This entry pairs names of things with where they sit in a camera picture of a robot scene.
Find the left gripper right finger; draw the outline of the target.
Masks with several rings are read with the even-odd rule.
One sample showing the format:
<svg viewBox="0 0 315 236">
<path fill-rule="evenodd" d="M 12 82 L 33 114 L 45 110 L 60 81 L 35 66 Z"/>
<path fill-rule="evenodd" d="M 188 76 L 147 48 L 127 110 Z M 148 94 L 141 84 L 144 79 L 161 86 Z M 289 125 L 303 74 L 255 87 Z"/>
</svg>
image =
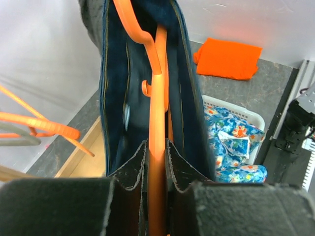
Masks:
<svg viewBox="0 0 315 236">
<path fill-rule="evenodd" d="M 171 184 L 173 236 L 312 236 L 315 204 L 287 184 L 212 182 L 190 165 L 171 141 L 165 162 Z"/>
</svg>

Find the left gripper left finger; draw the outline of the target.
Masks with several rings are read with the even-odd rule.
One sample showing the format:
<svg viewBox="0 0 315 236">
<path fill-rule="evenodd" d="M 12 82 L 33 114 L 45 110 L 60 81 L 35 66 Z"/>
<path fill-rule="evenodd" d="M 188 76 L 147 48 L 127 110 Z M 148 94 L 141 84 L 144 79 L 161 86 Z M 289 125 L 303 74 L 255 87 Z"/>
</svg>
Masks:
<svg viewBox="0 0 315 236">
<path fill-rule="evenodd" d="M 147 143 L 108 177 L 23 178 L 0 189 L 3 236 L 143 236 Z"/>
</svg>

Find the blue floral skirt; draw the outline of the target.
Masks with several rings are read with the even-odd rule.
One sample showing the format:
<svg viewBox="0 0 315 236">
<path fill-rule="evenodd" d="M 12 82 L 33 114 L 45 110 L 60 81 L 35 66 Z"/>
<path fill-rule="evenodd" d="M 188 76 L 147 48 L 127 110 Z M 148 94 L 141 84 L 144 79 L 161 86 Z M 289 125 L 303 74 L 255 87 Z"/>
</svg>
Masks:
<svg viewBox="0 0 315 236">
<path fill-rule="evenodd" d="M 249 159 L 264 140 L 265 133 L 223 107 L 204 105 L 204 116 L 208 143 L 216 161 L 216 181 L 263 183 L 266 168 L 249 164 Z"/>
</svg>

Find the orange hanger of denim skirt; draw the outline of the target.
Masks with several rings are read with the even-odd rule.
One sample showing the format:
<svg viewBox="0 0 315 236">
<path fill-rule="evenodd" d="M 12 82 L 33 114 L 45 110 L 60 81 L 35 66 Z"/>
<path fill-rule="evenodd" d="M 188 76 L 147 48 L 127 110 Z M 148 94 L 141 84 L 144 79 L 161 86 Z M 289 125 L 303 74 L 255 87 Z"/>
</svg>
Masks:
<svg viewBox="0 0 315 236">
<path fill-rule="evenodd" d="M 116 0 L 114 5 L 129 37 L 134 42 L 144 45 L 152 69 L 151 83 L 142 82 L 142 92 L 150 98 L 147 171 L 148 234 L 165 236 L 167 235 L 165 129 L 172 128 L 172 123 L 165 121 L 165 113 L 169 107 L 167 30 L 159 25 L 155 38 L 152 38 L 148 32 L 141 29 L 129 0 Z"/>
</svg>

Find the orange hanger of white skirt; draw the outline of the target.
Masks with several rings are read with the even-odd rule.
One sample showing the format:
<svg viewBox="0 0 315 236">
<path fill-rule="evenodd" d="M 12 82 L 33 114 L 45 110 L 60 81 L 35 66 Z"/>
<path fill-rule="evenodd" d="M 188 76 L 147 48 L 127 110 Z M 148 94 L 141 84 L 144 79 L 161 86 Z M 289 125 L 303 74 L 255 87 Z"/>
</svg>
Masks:
<svg viewBox="0 0 315 236">
<path fill-rule="evenodd" d="M 77 141 L 77 139 L 80 137 L 79 130 L 61 123 L 48 120 L 41 113 L 39 113 L 25 101 L 23 101 L 22 99 L 20 99 L 19 97 L 17 97 L 4 87 L 1 87 L 0 91 L 34 115 L 33 117 L 28 117 L 1 112 L 0 114 L 1 121 L 8 121 L 11 123 L 25 125 L 30 129 L 29 134 L 32 137 L 36 138 L 61 135 L 70 143 L 79 148 L 81 151 L 94 157 L 94 154 L 90 150 L 85 148 L 81 143 Z"/>
</svg>

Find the grey metal hanger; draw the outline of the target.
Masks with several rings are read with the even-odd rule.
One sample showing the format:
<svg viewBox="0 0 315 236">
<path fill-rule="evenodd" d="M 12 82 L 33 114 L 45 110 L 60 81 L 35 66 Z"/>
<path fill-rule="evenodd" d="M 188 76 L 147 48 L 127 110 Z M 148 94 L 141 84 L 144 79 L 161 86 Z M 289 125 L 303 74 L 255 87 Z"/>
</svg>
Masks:
<svg viewBox="0 0 315 236">
<path fill-rule="evenodd" d="M 9 123 L 0 123 L 0 129 L 3 131 L 8 131 L 14 135 L 18 135 L 17 138 L 3 138 L 0 139 L 0 146 L 38 146 L 41 144 L 41 140 L 35 136 L 32 136 L 27 131 L 16 127 Z"/>
</svg>

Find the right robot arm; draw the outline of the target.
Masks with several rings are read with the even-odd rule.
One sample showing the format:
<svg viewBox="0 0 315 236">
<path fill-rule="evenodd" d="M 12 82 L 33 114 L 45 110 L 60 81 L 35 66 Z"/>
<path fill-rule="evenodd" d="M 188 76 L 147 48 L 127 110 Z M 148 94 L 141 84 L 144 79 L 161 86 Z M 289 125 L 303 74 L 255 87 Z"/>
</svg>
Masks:
<svg viewBox="0 0 315 236">
<path fill-rule="evenodd" d="M 315 86 L 303 89 L 288 106 L 275 146 L 298 155 L 302 142 L 315 132 Z"/>
</svg>

